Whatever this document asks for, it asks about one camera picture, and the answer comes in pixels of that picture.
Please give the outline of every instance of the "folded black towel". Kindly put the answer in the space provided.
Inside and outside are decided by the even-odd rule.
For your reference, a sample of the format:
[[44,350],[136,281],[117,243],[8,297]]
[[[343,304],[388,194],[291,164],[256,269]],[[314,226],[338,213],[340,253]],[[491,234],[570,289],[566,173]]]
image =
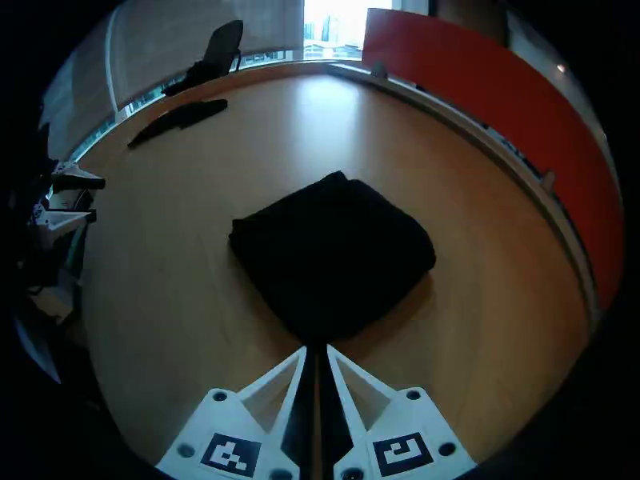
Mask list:
[[234,220],[229,239],[269,307],[311,344],[356,334],[435,264],[412,217],[342,172]]

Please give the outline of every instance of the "wooden table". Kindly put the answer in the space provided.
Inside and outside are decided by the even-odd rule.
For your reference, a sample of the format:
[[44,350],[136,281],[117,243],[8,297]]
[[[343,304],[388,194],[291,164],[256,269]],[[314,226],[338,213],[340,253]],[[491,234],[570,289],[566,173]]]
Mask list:
[[416,218],[438,261],[336,347],[394,388],[424,387],[487,458],[588,341],[578,279],[536,205],[448,127],[366,86],[315,75],[222,96],[227,111],[128,151],[143,111],[83,160],[107,179],[86,248],[86,329],[129,445],[155,464],[209,388],[240,389],[298,348],[227,235],[233,218],[342,170]]

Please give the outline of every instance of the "office chair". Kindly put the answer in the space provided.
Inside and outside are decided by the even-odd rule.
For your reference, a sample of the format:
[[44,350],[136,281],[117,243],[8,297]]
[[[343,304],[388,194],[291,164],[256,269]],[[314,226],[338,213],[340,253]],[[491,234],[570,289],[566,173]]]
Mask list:
[[217,28],[211,35],[204,58],[188,69],[184,80],[168,86],[162,92],[172,96],[209,80],[224,77],[229,73],[236,55],[238,56],[236,71],[238,71],[242,58],[239,47],[243,30],[242,20],[233,20]]

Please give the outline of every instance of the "red panel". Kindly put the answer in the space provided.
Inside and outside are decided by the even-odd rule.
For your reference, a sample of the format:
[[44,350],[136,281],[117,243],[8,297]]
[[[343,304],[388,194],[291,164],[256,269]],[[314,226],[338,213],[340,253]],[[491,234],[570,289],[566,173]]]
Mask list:
[[598,144],[569,102],[508,49],[470,30],[418,14],[370,9],[362,61],[487,123],[540,172],[574,222],[593,267],[602,307],[618,288],[624,226],[618,191]]

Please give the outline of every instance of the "window blind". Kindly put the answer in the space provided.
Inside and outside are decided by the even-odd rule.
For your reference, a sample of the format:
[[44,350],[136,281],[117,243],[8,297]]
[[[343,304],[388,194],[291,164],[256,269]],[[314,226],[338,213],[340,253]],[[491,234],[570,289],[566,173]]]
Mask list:
[[41,124],[48,122],[49,156],[67,160],[86,136],[114,114],[105,65],[108,18],[68,57],[43,99]]
[[114,19],[110,69],[118,108],[201,59],[213,31],[244,21],[243,53],[302,48],[303,0],[129,0]]

